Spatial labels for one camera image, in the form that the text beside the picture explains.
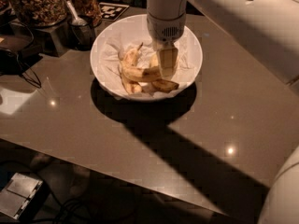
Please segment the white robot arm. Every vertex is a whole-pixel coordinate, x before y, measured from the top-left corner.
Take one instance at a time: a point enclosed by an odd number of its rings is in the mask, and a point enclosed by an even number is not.
[[[294,0],[188,0],[282,82],[299,79],[299,4]],[[150,35],[162,42],[183,33],[186,0],[148,0]]]

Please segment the white plate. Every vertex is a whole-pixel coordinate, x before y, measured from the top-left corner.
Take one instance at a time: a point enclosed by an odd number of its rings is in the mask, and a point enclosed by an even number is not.
[[[113,51],[113,48],[108,44],[111,39],[114,39],[114,42],[119,41],[124,49],[141,42],[145,44],[144,47],[148,46],[149,48],[151,38],[147,28],[147,15],[136,15],[112,23],[96,37],[93,43],[91,50],[93,73],[101,87],[119,99],[154,102],[172,98],[193,84],[202,66],[203,52],[200,43],[194,33],[188,27],[185,27],[182,38],[175,43],[178,52],[183,52],[178,54],[182,62],[179,62],[178,70],[173,78],[174,81],[179,83],[178,89],[170,93],[156,91],[155,93],[129,95],[122,86],[118,74],[118,52]]]

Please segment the jar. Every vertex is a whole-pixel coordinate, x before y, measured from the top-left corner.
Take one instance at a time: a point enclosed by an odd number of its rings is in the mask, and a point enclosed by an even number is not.
[[[9,0],[19,21],[32,27],[52,26],[66,18],[63,0]]]
[[[0,11],[2,11],[5,8],[7,8],[8,5],[9,5],[8,0],[0,0]]]
[[[79,16],[93,19],[93,27],[101,23],[101,8],[97,0],[72,0],[72,3]]]

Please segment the gray table surface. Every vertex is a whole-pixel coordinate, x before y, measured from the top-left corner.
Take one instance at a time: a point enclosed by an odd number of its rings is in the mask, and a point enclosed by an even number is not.
[[[299,97],[207,18],[188,15],[187,26],[204,60],[178,97],[117,101],[94,78],[89,51],[44,55],[33,67],[42,89],[0,77],[0,138],[254,222],[298,146]]]

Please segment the dark floor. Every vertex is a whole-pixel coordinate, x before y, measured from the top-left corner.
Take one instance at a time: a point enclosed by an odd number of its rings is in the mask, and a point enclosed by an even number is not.
[[[0,154],[0,162],[19,161],[25,165],[28,165],[35,155],[32,150],[3,140],[0,140]],[[11,172],[29,174],[30,171],[16,162],[7,163],[5,167]],[[54,160],[38,172],[38,175],[49,185],[60,203],[68,202],[65,207],[69,211],[62,212],[62,207],[50,193],[46,201],[38,206],[39,210],[33,220],[28,223],[240,223],[204,208],[96,172],[91,174],[87,191],[79,200],[72,200],[69,188],[74,175],[72,164],[65,161]],[[11,222],[16,221],[0,214],[0,223]]]

